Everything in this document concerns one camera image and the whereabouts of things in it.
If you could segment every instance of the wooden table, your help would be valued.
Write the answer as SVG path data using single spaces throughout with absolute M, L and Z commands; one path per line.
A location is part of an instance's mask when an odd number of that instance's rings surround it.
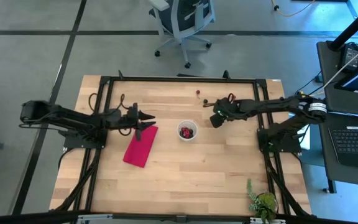
M 91 114 L 88 97 L 98 91 L 99 80 L 100 76 L 83 77 L 76 111 Z M 267 80 L 267 86 L 270 99 L 283 96 L 280 80 Z M 268 191 L 263 155 L 258 150 L 257 117 L 225 122 L 215 129 L 209 121 L 212 108 L 202 107 L 203 99 L 215 102 L 229 93 L 237 99 L 253 99 L 251 84 L 118 81 L 114 82 L 111 108 L 119 104 L 121 93 L 126 96 L 124 105 L 138 102 L 140 110 L 156 116 L 158 132 L 145 168 L 122 161 L 132 136 L 109 132 L 101 153 L 92 212 L 253 215 L 248 209 L 247 179 L 252 179 L 256 194 Z M 177 125 L 184 119 L 199 126 L 192 142 L 177 136 Z M 277 123 L 286 119 L 288 113 L 273 114 Z M 50 208 L 59 206 L 76 185 L 84 151 L 75 149 L 63 158 Z M 281 161 L 287 188 L 310 213 L 299 161 L 289 153 L 281 153 Z M 80 208 L 85 206 L 87 191 L 85 186 Z M 276 196 L 282 212 L 277 186 Z

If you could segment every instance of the chair base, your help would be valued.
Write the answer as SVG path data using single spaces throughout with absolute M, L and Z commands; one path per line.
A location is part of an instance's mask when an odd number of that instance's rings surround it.
M 160 50 L 173 45 L 174 43 L 178 43 L 181 46 L 181 50 L 183 52 L 183 58 L 185 59 L 185 68 L 190 68 L 191 63 L 188 60 L 188 56 L 187 56 L 187 40 L 194 40 L 197 42 L 201 42 L 201 43 L 205 43 L 206 44 L 206 48 L 209 49 L 212 46 L 211 41 L 207 40 L 207 39 L 203 39 L 203 38 L 199 38 L 199 37 L 195 37 L 195 36 L 189 36 L 186 38 L 182 38 L 181 42 L 177 42 L 174 38 L 170 38 L 167 41 L 165 41 L 162 45 L 160 45 L 157 49 L 155 49 L 154 55 L 156 57 L 161 56 L 161 52 Z

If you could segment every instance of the white bowl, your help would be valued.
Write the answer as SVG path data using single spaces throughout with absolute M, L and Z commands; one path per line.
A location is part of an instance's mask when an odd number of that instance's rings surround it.
M 193 137 L 189 138 L 189 139 L 186 139 L 186 138 L 183 138 L 182 136 L 180 136 L 180 130 L 182 128 L 192 129 L 193 130 Z M 190 120 L 182 121 L 181 123 L 179 123 L 178 128 L 177 128 L 177 134 L 178 134 L 179 138 L 182 139 L 183 141 L 191 141 L 191 140 L 195 139 L 196 136 L 197 136 L 197 132 L 198 132 L 197 124 L 194 121 L 190 121 Z

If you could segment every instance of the pink cloth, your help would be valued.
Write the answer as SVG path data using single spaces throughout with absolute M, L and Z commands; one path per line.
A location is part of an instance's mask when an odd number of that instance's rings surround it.
M 125 152 L 123 161 L 129 164 L 144 168 L 149 157 L 150 150 L 153 146 L 153 141 L 157 133 L 158 127 L 151 126 L 142 131 L 140 141 L 136 141 L 134 134 L 131 143 Z

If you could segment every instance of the gray floor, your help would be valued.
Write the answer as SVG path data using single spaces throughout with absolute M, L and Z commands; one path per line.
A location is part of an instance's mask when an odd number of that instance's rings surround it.
M 288 13 L 307 4 L 277 2 Z M 358 2 L 353 4 L 358 12 Z M 79 6 L 80 0 L 0 0 L 0 29 L 70 30 Z M 156 30 L 155 21 L 147 14 L 149 8 L 146 0 L 88 0 L 80 30 Z M 333 2 L 316 3 L 295 17 L 273 13 L 268 0 L 215 0 L 215 9 L 216 23 L 206 30 L 341 31 L 353 20 L 346 4 Z M 291 95 L 319 72 L 316 43 L 332 39 L 233 35 L 205 38 L 213 41 L 212 48 L 206 51 L 200 44 L 191 44 L 192 67 L 187 70 L 179 47 L 154 57 L 154 48 L 160 43 L 156 35 L 77 36 L 57 103 L 73 108 L 83 75 L 117 75 L 118 69 L 128 76 L 187 73 L 206 77 L 220 77 L 229 70 L 232 77 L 281 79 L 285 94 Z M 5 143 L 0 151 L 0 215 L 10 212 L 35 138 L 34 131 L 17 127 L 21 103 L 49 98 L 67 40 L 65 35 L 0 35 L 0 141 Z M 317 86 L 311 84 L 305 91 Z M 48 210 L 62 144 L 62 137 L 48 131 L 24 213 Z M 327 195 L 321 191 L 326 187 L 324 169 L 304 166 L 303 171 L 313 214 L 358 221 L 358 185 L 338 183 L 338 194 Z

